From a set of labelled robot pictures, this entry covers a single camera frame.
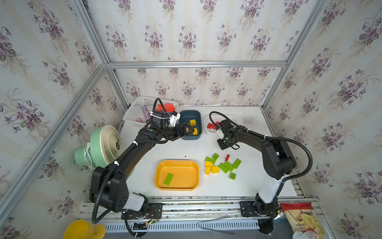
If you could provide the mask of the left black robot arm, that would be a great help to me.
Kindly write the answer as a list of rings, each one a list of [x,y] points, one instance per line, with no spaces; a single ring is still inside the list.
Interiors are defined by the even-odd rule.
[[[147,214],[148,200],[140,193],[129,192],[126,183],[140,159],[157,144],[165,144],[195,130],[188,123],[179,123],[180,114],[167,112],[160,98],[154,101],[150,119],[138,132],[133,143],[112,163],[98,166],[92,173],[90,200],[93,202],[91,222],[97,224],[110,212],[134,211],[139,217]]]

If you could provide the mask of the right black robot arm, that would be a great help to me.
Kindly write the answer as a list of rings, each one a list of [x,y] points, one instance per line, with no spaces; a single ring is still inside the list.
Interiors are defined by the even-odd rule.
[[[216,129],[219,135],[217,143],[220,149],[233,148],[234,145],[241,142],[262,153],[266,176],[260,191],[256,194],[253,205],[244,207],[242,216],[247,217],[248,213],[255,213],[258,216],[265,217],[265,219],[258,221],[258,231],[264,235],[272,233],[274,230],[274,218],[278,210],[279,194],[288,180],[300,178],[309,173],[313,165],[311,152],[296,140],[259,134],[234,123],[230,119],[222,120],[216,126]],[[308,158],[306,169],[295,175],[290,175],[296,167],[296,160],[288,143],[300,147]]]

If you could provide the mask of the dark blue plastic tray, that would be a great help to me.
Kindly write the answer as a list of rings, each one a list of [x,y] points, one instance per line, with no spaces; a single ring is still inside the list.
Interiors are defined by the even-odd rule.
[[[193,133],[191,135],[184,136],[183,140],[197,140],[201,137],[201,134],[203,133],[203,127],[202,127],[202,118],[199,111],[196,110],[186,110],[180,112],[181,117],[179,123],[187,123],[190,125],[193,129],[196,129],[197,132]]]

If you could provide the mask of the red toy in basket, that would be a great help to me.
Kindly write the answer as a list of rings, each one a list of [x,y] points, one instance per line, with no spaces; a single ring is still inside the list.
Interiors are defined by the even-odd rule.
[[[175,111],[175,106],[171,103],[164,104],[163,106],[164,107],[162,107],[161,104],[158,104],[155,111],[163,111],[163,112],[169,112],[169,113]]]

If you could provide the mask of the green lego plate long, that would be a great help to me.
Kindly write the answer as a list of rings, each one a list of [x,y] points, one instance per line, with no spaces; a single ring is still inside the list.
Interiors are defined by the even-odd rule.
[[[224,163],[221,163],[218,165],[218,168],[223,171],[225,174],[227,174],[229,172],[229,168],[224,164]]]

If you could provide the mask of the purple bottle in basket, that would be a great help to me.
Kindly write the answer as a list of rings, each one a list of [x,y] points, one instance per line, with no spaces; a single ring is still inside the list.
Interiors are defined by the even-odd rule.
[[[148,122],[151,118],[147,108],[145,106],[142,106],[142,112],[143,112],[143,115],[144,115],[144,118],[145,118],[145,121]]]

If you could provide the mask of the small green lego brick bottom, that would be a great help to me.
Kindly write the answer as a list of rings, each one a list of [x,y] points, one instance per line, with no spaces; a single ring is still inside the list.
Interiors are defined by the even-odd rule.
[[[236,174],[231,172],[229,175],[229,179],[235,180],[236,179]]]

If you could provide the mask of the yellow plastic tray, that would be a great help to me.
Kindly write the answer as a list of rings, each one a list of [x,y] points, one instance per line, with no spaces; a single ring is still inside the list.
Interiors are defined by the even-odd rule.
[[[169,186],[164,185],[168,173],[174,175]],[[167,191],[193,191],[200,183],[199,166],[192,160],[163,160],[156,169],[155,186]]]

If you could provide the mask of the white perforated basket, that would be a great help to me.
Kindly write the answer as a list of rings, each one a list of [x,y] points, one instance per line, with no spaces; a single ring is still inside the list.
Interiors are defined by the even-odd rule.
[[[147,96],[141,96],[138,97],[128,108],[127,112],[125,113],[123,119],[125,121],[131,121],[135,123],[147,123],[145,121],[143,112],[142,112],[142,106],[145,106],[150,114],[150,112],[153,110],[154,101],[156,98],[154,97],[147,97]],[[175,111],[179,113],[177,110],[177,107],[179,104],[175,101],[169,101],[165,99],[161,99],[163,104],[171,103],[175,106]]]

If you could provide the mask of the green desk fan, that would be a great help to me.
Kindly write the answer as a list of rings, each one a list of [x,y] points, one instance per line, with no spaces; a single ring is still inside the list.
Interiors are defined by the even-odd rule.
[[[112,125],[96,128],[90,141],[74,151],[74,162],[80,167],[95,170],[105,168],[118,159],[124,152],[121,137]]]

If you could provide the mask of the snack bag red top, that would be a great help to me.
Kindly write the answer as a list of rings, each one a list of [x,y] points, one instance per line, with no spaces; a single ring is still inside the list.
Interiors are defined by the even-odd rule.
[[[324,239],[325,232],[310,202],[282,203],[282,211],[293,231],[293,239]]]

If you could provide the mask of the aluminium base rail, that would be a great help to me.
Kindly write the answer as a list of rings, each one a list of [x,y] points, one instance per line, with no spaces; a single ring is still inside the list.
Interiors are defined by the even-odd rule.
[[[255,214],[253,198],[152,198],[145,216],[108,213],[100,223],[108,233],[257,230],[268,216]]]

